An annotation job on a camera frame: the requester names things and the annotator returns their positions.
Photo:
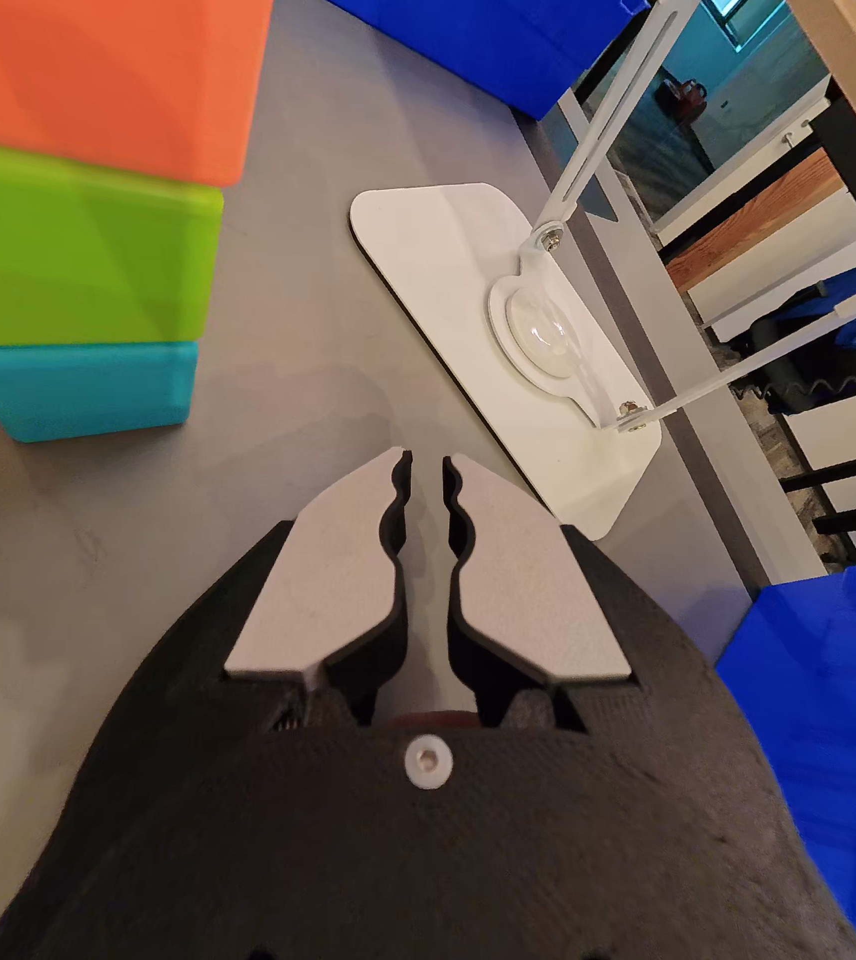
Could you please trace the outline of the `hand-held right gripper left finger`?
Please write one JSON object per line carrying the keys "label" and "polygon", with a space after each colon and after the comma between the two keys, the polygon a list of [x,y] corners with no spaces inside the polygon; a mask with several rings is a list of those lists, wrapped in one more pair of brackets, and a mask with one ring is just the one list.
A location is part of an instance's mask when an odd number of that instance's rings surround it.
{"label": "hand-held right gripper left finger", "polygon": [[368,705],[399,672],[411,466],[410,450],[389,448],[301,510],[225,661],[228,676],[328,687]]}

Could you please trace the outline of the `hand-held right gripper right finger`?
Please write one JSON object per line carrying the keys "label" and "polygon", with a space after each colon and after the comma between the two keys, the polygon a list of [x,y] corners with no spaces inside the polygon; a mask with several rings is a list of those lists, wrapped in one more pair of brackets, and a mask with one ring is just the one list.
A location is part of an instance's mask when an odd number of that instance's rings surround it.
{"label": "hand-held right gripper right finger", "polygon": [[527,492],[464,454],[443,459],[455,556],[448,658],[482,721],[516,695],[613,685],[631,666],[556,518]]}

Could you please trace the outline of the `blue cube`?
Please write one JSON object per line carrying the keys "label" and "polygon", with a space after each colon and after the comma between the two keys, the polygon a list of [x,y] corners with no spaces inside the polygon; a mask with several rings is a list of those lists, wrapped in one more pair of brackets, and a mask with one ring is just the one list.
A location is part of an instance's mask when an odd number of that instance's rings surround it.
{"label": "blue cube", "polygon": [[198,343],[0,346],[0,425],[20,443],[180,426]]}

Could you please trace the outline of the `green cube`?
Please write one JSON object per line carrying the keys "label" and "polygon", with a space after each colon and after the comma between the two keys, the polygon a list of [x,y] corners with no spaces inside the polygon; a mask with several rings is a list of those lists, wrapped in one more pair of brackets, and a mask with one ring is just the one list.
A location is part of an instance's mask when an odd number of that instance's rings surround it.
{"label": "green cube", "polygon": [[0,347],[197,341],[216,187],[0,147]]}

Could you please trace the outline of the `orange cube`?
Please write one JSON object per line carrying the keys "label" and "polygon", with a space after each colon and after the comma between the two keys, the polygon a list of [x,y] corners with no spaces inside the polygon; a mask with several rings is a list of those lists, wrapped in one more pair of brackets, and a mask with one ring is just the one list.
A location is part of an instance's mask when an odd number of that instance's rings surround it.
{"label": "orange cube", "polygon": [[0,1],[0,147],[235,185],[272,7]]}

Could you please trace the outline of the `grey desk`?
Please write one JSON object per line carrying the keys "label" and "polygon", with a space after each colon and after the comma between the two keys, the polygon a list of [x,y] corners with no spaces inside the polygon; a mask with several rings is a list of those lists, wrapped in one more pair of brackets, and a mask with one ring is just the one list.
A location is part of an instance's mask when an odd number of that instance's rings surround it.
{"label": "grey desk", "polygon": [[[0,958],[838,958],[856,937],[683,630],[562,533],[636,678],[410,726],[446,668],[444,459],[516,475],[358,250],[376,180],[546,192],[510,114],[278,2],[193,420],[0,431]],[[382,724],[223,664],[289,518],[401,445],[407,672]]]}

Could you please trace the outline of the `blue plastic bin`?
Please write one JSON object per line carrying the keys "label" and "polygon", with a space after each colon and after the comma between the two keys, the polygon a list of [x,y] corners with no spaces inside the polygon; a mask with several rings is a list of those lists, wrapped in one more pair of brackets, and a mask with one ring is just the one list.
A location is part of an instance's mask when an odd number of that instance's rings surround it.
{"label": "blue plastic bin", "polygon": [[717,671],[856,929],[856,566],[764,589]]}
{"label": "blue plastic bin", "polygon": [[412,51],[534,119],[604,53],[645,1],[336,1]]}

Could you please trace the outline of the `wooden board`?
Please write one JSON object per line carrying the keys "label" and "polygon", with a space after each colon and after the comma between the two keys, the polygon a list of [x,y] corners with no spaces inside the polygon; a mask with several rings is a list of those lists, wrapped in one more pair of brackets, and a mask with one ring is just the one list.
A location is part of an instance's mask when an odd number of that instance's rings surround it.
{"label": "wooden board", "polygon": [[661,252],[675,290],[690,291],[842,187],[818,143],[790,150]]}

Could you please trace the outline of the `dark red bag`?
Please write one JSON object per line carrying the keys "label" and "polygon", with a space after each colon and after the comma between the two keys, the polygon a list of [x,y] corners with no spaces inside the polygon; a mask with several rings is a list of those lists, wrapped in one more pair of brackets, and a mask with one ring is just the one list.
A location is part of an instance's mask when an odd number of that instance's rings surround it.
{"label": "dark red bag", "polygon": [[691,126],[707,106],[707,89],[693,78],[678,81],[668,76],[654,90],[653,96],[662,114],[677,126]]}

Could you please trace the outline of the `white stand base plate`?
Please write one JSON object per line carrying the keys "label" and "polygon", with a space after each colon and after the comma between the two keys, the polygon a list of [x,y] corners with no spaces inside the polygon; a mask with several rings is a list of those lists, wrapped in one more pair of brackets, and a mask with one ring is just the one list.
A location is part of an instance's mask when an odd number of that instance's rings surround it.
{"label": "white stand base plate", "polygon": [[533,491],[563,523],[605,537],[661,445],[619,431],[650,398],[557,265],[547,239],[485,183],[366,191],[350,226]]}

